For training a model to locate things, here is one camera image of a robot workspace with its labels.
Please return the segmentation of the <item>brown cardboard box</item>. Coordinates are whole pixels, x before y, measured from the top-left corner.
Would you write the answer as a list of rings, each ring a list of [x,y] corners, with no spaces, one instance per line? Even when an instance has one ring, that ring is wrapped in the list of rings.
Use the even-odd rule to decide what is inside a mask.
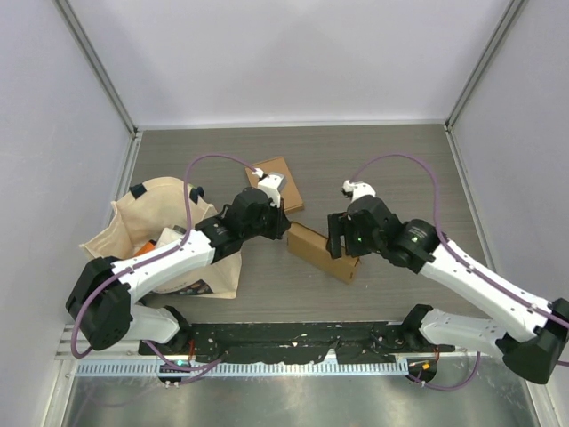
[[[351,284],[360,265],[358,257],[350,257],[341,248],[341,257],[333,259],[326,248],[327,237],[299,223],[292,222],[287,231],[288,251],[345,284]]]
[[[251,164],[245,168],[245,173],[253,188],[264,191],[273,203],[279,199],[287,215],[304,209],[301,194],[283,157]]]

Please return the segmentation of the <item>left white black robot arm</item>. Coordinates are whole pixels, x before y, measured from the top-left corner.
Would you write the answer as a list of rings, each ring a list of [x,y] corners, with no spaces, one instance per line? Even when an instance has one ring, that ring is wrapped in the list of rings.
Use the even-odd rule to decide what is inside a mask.
[[[89,350],[105,350],[127,339],[181,354],[189,343],[183,317],[172,308],[143,306],[140,299],[186,273],[237,253],[252,238],[280,239],[289,227],[280,192],[249,187],[221,213],[166,246],[123,261],[101,257],[89,261],[66,302],[75,320],[73,355],[78,359],[84,355],[77,348],[79,336],[86,339]]]

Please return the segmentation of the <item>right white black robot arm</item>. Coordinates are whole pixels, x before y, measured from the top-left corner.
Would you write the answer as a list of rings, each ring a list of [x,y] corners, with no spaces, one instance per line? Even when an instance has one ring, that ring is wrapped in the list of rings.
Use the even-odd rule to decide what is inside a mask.
[[[568,301],[550,302],[487,269],[434,225],[402,222],[378,197],[364,195],[340,213],[327,216],[332,258],[378,254],[446,286],[488,315],[487,320],[416,306],[401,338],[406,348],[449,345],[501,359],[528,382],[545,384],[568,343]]]

